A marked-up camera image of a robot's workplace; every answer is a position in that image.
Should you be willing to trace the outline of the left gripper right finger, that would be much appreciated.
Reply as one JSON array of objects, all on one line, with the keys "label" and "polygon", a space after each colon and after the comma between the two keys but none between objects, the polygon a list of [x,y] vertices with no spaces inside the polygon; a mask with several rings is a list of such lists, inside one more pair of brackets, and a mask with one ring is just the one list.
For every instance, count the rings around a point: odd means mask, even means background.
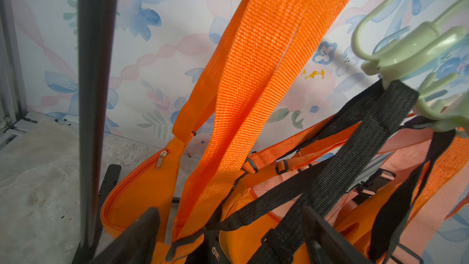
[{"label": "left gripper right finger", "polygon": [[370,264],[312,207],[302,211],[302,234],[312,264]]}]

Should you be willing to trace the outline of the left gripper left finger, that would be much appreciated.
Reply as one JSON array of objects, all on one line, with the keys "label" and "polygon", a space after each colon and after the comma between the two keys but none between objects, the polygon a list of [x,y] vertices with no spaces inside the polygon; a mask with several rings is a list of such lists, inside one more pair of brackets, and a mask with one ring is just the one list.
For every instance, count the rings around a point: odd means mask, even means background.
[{"label": "left gripper left finger", "polygon": [[150,264],[159,228],[159,211],[151,207],[89,264]]}]

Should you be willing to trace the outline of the black bag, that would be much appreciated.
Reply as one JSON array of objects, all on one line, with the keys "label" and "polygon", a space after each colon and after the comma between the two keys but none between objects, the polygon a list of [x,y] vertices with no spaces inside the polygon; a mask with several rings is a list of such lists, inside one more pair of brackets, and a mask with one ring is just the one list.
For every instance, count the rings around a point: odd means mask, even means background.
[{"label": "black bag", "polygon": [[199,249],[209,231],[237,230],[291,198],[297,198],[297,202],[280,224],[262,239],[260,251],[252,258],[257,264],[291,263],[294,253],[304,241],[299,230],[302,209],[310,206],[324,217],[398,129],[405,114],[418,98],[418,90],[409,89],[399,81],[393,81],[388,89],[383,89],[381,83],[374,84],[347,103],[319,132],[319,137],[325,137],[349,123],[359,124],[358,129],[335,156],[309,167],[225,221],[217,223],[222,201],[228,196],[236,178],[236,174],[222,169],[222,183],[217,186],[221,195],[215,199],[215,208],[210,210],[207,203],[201,205],[203,213],[197,216],[197,231],[189,237],[177,240],[167,253],[166,262],[172,264],[178,260],[186,260],[188,255]]}]

